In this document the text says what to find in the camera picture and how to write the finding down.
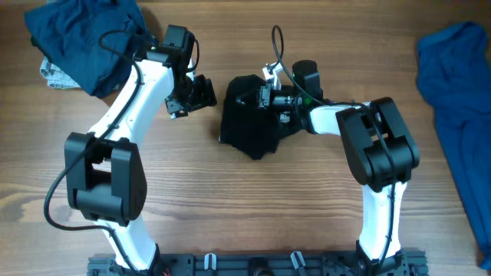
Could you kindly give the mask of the black polo shirt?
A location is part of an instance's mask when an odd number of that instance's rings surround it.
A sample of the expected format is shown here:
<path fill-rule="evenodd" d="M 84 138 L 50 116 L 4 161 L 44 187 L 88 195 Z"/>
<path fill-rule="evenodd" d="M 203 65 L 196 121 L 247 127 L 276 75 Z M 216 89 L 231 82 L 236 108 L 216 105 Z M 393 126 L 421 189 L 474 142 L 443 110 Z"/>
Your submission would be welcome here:
<path fill-rule="evenodd" d="M 223 103 L 219 141 L 242 151 L 254 160 L 274 153 L 279 141 L 301 130 L 298 125 L 281 126 L 273 110 L 256 107 L 259 88 L 265 81 L 255 74 L 229 82 Z"/>

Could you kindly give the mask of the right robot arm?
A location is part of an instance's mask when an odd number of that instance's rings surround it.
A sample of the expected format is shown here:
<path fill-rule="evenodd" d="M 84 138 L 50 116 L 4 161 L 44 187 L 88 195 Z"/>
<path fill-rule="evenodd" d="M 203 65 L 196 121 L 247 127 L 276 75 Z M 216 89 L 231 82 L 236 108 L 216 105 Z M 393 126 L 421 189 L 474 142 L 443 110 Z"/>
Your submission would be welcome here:
<path fill-rule="evenodd" d="M 265 85 L 258 108 L 272 111 L 286 130 L 335 135 L 342 140 L 349 169 L 362 188 L 362 228 L 355 251 L 359 275 L 392 272 L 402 265 L 400 207 L 411 172 L 420 162 L 416 143 L 395 102 L 333 102 L 322 96 L 317 64 L 298 61 L 282 85 L 281 61 L 262 69 Z"/>

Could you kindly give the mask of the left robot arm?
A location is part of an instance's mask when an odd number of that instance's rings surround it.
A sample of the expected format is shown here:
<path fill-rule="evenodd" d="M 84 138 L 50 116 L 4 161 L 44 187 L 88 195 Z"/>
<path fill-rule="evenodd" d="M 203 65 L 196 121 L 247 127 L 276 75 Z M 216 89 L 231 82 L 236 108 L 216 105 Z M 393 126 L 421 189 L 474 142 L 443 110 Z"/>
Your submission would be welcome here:
<path fill-rule="evenodd" d="M 116 255 L 107 273 L 164 273 L 141 216 L 147 180 L 139 148 L 161 106 L 176 119 L 216 105 L 211 80 L 195 74 L 198 50 L 191 31 L 169 25 L 161 44 L 147 44 L 130 59 L 130 76 L 104 117 L 65 142 L 68 204 L 110 241 Z"/>

